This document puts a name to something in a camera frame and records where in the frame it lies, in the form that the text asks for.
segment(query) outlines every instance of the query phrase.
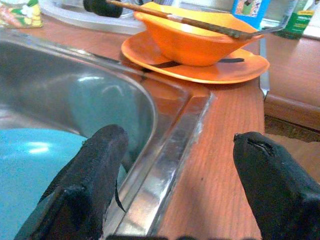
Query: sink basin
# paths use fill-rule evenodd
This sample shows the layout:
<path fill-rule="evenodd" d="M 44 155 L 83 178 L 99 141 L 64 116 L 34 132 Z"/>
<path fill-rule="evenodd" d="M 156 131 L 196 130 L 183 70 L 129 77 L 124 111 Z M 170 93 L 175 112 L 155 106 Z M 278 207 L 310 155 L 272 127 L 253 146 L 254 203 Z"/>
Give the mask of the sink basin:
<path fill-rule="evenodd" d="M 0 30 L 0 129 L 45 128 L 90 137 L 123 127 L 127 176 L 104 237 L 146 235 L 161 222 L 184 159 L 214 97 L 203 86 L 131 68 L 15 30 Z"/>

